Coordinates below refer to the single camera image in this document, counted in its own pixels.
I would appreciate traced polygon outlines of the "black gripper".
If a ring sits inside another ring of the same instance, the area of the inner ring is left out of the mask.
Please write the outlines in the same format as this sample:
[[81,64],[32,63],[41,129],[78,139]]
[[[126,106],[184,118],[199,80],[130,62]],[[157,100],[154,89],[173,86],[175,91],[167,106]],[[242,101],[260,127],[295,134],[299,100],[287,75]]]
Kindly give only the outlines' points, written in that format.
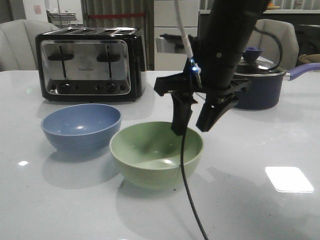
[[206,95],[196,126],[200,131],[208,132],[228,110],[238,103],[238,95],[246,93],[250,86],[250,80],[233,74],[205,75],[201,77],[201,86],[198,86],[193,74],[183,72],[158,77],[154,90],[160,96],[171,94],[173,102],[171,130],[177,136],[181,136],[192,115],[191,105],[197,103],[193,95],[187,92]]

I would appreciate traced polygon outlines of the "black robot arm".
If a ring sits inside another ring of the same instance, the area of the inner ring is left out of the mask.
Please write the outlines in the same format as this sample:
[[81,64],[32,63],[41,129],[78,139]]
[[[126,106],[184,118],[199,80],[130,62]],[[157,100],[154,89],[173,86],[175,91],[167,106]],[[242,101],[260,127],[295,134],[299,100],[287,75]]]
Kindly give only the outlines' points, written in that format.
[[191,117],[193,93],[204,93],[205,102],[196,127],[209,131],[217,120],[239,101],[236,93],[246,90],[250,82],[234,79],[258,18],[267,9],[267,0],[215,0],[204,35],[192,41],[193,60],[200,67],[200,83],[186,61],[183,72],[158,77],[154,90],[158,95],[171,94],[173,118],[171,130],[178,136],[185,132]]

